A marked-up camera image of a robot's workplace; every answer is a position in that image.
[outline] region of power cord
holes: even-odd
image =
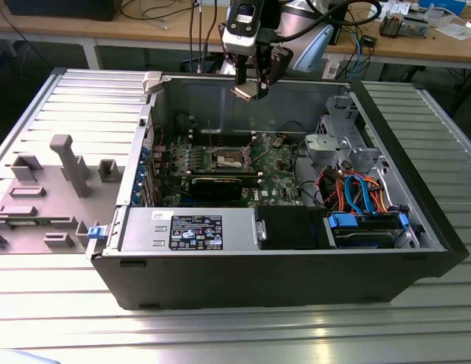
[[[125,12],[125,9],[126,7],[129,5],[129,4],[132,4],[133,2],[135,2],[137,0],[129,0],[128,2],[126,2],[124,5],[121,6],[121,14],[124,15],[125,17],[128,17],[129,19],[134,19],[134,20],[156,20],[156,19],[161,19],[163,17],[170,17],[171,15],[175,15],[175,14],[178,14],[178,13],[181,13],[182,11],[186,11],[186,10],[190,10],[192,7],[190,6],[189,8],[183,8],[183,9],[180,9],[180,10],[176,10],[176,11],[172,11],[171,13],[169,14],[164,14],[164,15],[159,15],[157,17],[133,17],[132,15],[129,15]]]
[[[8,22],[8,24],[11,26],[11,28],[13,28],[13,30],[18,34],[18,36],[20,36],[21,38],[23,38],[23,40],[28,43],[28,45],[31,47],[31,49],[33,51],[35,51],[35,53],[48,65],[48,67],[50,67],[51,69],[53,69],[53,66],[50,62],[48,62],[48,60],[38,51],[38,49],[36,49],[36,47],[28,40],[24,37],[24,35],[18,30],[18,28],[16,28],[12,22],[9,21],[9,19],[6,17],[5,13],[2,11],[1,7],[0,7],[0,13],[1,13],[1,16]]]
[[[193,72],[193,16],[195,12],[195,0],[191,1],[190,10],[190,73]]]
[[[214,4],[213,4],[215,7],[214,7],[214,14],[213,14],[213,22],[212,22],[212,25],[210,25],[210,29],[208,29],[208,33],[206,34],[206,38],[205,38],[205,44],[203,45],[203,54],[202,54],[202,60],[201,60],[201,72],[203,72],[203,65],[205,64],[205,57],[206,57],[206,53],[208,53],[208,40],[210,38],[210,35],[212,34],[212,31],[213,31],[213,28],[215,27],[215,24],[217,22],[217,10],[218,10],[218,4],[217,4],[217,0],[214,1]]]
[[[199,9],[199,24],[198,24],[198,66],[196,67],[196,72],[198,74],[202,73],[202,7]]]

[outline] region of white label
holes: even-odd
[[[237,21],[240,22],[240,23],[250,23],[252,21],[252,17],[249,16],[249,15],[240,15],[238,14],[237,15]]]
[[[171,220],[173,211],[168,210],[154,210],[151,212],[151,220]]]
[[[20,225],[34,226],[36,225],[36,222],[35,221],[8,221],[8,224],[13,225],[13,226],[20,226]]]

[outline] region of metal bracket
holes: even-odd
[[[265,221],[257,221],[256,222],[256,233],[257,233],[257,240],[264,241],[267,239],[267,231],[265,230]]]

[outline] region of wooden workbench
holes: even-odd
[[[170,0],[144,0],[143,8],[153,4],[159,6],[169,4]],[[187,0],[179,0],[166,9],[151,11],[152,16],[167,14],[189,5]],[[2,5],[9,20],[30,40],[52,41],[81,44],[86,52],[87,61],[91,67],[96,66],[98,57],[96,46],[132,46],[161,49],[188,49],[190,12],[184,11],[166,18],[167,30],[153,26],[148,21],[134,20],[117,14],[113,21],[94,21],[83,19],[68,19],[56,17],[19,17],[13,16]],[[136,3],[129,5],[125,11],[139,17],[140,12]],[[218,7],[217,23],[224,21],[227,8]],[[203,9],[202,37],[208,32],[214,14],[213,6]],[[378,39],[372,61],[381,63],[404,63],[435,65],[442,67],[471,67],[471,39],[455,40],[435,30],[430,30],[425,39],[398,37],[384,38],[378,34],[379,23],[363,26],[363,32]],[[9,24],[0,15],[0,38],[18,39]],[[198,10],[195,11],[193,22],[193,42],[198,43]],[[217,27],[209,38],[212,45],[209,50],[221,51],[221,42]],[[354,51],[348,34],[344,33],[337,45],[327,48],[327,55],[337,54],[348,59]]]

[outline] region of black box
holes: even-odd
[[[5,0],[13,15],[37,17],[84,17],[110,21],[122,0]]]

